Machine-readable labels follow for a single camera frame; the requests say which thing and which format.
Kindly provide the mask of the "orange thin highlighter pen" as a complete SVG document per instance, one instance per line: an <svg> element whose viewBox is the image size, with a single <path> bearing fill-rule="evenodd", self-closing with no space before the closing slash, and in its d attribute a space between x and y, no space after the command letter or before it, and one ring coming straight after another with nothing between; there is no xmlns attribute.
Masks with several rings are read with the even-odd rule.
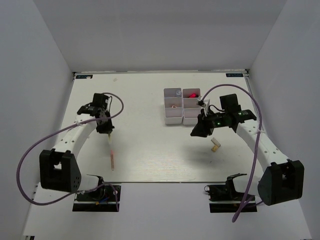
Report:
<svg viewBox="0 0 320 240"><path fill-rule="evenodd" d="M115 162L114 162L114 151L112 147L112 137L111 134L108 134L108 145L109 145L109 153L110 153L110 165L111 165L111 170L115 170Z"/></svg>

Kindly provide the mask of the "pink black highlighter marker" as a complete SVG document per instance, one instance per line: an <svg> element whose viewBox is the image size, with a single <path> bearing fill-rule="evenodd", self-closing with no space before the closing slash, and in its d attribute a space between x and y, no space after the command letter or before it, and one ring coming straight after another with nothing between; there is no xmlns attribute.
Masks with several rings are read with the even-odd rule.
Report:
<svg viewBox="0 0 320 240"><path fill-rule="evenodd" d="M199 97L199 95L196 94L196 93L192 93L192 94L189 96L189 98L198 98L198 97Z"/></svg>

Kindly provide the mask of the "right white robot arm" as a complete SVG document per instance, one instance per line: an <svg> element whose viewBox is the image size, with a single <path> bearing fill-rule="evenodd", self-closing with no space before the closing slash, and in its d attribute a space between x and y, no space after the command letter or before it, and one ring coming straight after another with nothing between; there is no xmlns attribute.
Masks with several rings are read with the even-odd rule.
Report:
<svg viewBox="0 0 320 240"><path fill-rule="evenodd" d="M214 201L238 200L260 197L267 206L300 199L303 195L304 165L299 160L290 160L269 137L259 129L254 113L243 110L236 94L220 97L221 112L213 112L200 102L202 107L197 116L197 124L191 132L192 137L206 138L214 129L231 128L253 152L262 168L262 177L252 177L247 173L237 173L227 177L224 187L217 187Z"/></svg>

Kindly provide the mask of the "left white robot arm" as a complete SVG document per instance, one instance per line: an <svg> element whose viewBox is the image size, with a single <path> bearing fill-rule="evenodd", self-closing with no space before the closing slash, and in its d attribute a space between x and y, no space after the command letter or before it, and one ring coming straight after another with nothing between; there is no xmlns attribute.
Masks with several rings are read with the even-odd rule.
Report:
<svg viewBox="0 0 320 240"><path fill-rule="evenodd" d="M114 129L110 119L111 96L95 93L91 103L80 107L76 113L75 127L51 150L43 150L39 156L40 184L48 190L66 193L88 191L99 200L105 196L106 187L100 176L81 173L77 157L93 131L110 135Z"/></svg>

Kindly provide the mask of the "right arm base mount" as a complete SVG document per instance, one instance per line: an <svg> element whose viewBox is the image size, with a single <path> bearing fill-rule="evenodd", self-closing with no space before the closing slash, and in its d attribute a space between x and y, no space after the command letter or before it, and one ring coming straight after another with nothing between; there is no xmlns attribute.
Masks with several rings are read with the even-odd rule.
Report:
<svg viewBox="0 0 320 240"><path fill-rule="evenodd" d="M209 196L209 211L213 214L235 213L243 198L243 193L232 193L225 184L211 184L204 187Z"/></svg>

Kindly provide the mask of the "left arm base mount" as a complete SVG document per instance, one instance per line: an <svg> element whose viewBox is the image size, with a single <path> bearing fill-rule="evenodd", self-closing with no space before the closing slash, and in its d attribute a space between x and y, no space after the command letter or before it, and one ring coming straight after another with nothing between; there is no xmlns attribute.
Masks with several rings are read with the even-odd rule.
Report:
<svg viewBox="0 0 320 240"><path fill-rule="evenodd" d="M90 193L77 194L74 198L73 212L116 213L120 210L120 184L106 184L104 188Z"/></svg>

